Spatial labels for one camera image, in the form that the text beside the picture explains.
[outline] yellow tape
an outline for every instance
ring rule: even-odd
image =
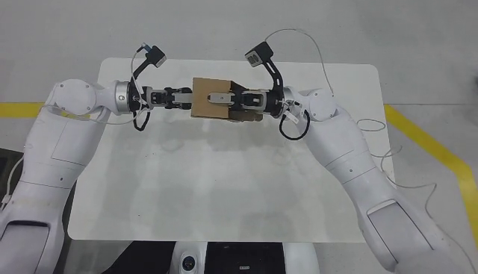
[[[475,245],[478,248],[478,190],[471,168],[457,155],[442,146],[392,106],[385,105],[385,115],[388,122],[455,174],[475,239]]]
[[[0,103],[0,117],[37,117],[43,103]]]

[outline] floor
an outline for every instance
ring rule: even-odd
[[[379,70],[384,103],[429,132],[476,174],[478,0],[0,0],[0,102],[42,102],[54,82],[95,81],[107,57],[131,57],[142,42],[170,58],[243,60],[280,28],[302,28],[327,63]],[[270,40],[276,60],[312,62],[314,45],[295,33]],[[294,84],[293,78],[285,78]],[[0,144],[22,150],[32,119],[0,119]],[[455,175],[393,126],[401,184],[437,182],[437,222],[478,266]],[[419,204],[425,190],[405,190]],[[73,242],[65,273],[97,273],[124,243]],[[322,273],[384,273],[365,244],[317,244]],[[456,262],[471,273],[466,259]]]

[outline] cardboard box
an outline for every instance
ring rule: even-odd
[[[209,119],[227,119],[236,122],[259,122],[262,114],[254,111],[229,111],[227,104],[214,104],[208,101],[210,93],[229,93],[233,81],[193,78],[193,103],[191,108],[192,117]]]

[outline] white table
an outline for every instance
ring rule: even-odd
[[[129,63],[104,60],[99,83],[128,80]],[[327,88],[318,63],[277,66],[286,85]],[[385,121],[374,66],[327,64],[326,70],[336,99],[355,119]],[[240,61],[168,60],[159,69],[148,67],[140,81],[156,89],[191,87],[193,77],[272,87],[264,67]],[[144,132],[132,124],[107,126],[78,180],[69,235],[76,240],[363,242],[341,185],[304,142],[287,141],[278,127],[268,116],[232,123],[191,119],[190,111],[163,108],[153,110]],[[290,123],[285,130],[298,134]],[[387,130],[365,136],[372,153],[389,150]],[[391,159],[384,165],[393,176]]]

